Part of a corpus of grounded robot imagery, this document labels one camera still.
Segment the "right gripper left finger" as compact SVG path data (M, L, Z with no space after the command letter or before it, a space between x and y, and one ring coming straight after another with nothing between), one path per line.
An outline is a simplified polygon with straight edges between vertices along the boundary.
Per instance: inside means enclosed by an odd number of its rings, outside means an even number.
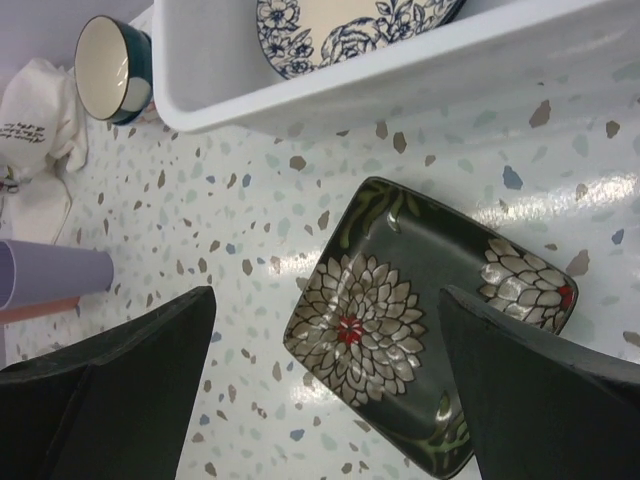
M215 315L213 289L196 287L2 369L2 478L174 478Z

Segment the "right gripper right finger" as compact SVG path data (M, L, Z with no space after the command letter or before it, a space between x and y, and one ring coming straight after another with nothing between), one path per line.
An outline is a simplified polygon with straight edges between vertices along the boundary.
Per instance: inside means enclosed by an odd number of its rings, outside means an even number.
M639 366L441 289L441 332L484 479L636 479Z

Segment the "cream bowl blue pattern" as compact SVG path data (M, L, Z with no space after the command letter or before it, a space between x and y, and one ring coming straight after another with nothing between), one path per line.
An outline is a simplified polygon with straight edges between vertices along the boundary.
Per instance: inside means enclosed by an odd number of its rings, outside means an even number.
M152 100L151 37L109 16L96 16L77 40L74 74L88 115L115 125L129 124Z

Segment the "purple plastic cup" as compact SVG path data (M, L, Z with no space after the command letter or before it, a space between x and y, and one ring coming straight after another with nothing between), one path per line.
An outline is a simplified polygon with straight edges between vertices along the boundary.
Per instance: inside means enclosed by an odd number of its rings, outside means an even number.
M113 277L113 261L103 251L1 242L2 310L103 292Z

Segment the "black floral square plate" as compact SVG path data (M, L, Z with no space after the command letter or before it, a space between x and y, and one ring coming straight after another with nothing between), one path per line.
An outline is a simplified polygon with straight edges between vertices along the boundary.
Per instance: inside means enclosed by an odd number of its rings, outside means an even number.
M286 327L285 348L427 474L473 454L441 336L454 285L552 333L578 298L567 274L466 215L392 181L356 191Z

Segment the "blue floral white plate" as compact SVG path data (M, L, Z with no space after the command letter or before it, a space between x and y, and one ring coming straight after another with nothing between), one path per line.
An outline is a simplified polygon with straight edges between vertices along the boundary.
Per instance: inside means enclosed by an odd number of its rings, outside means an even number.
M452 22L459 0L256 3L257 34L271 67L290 80Z

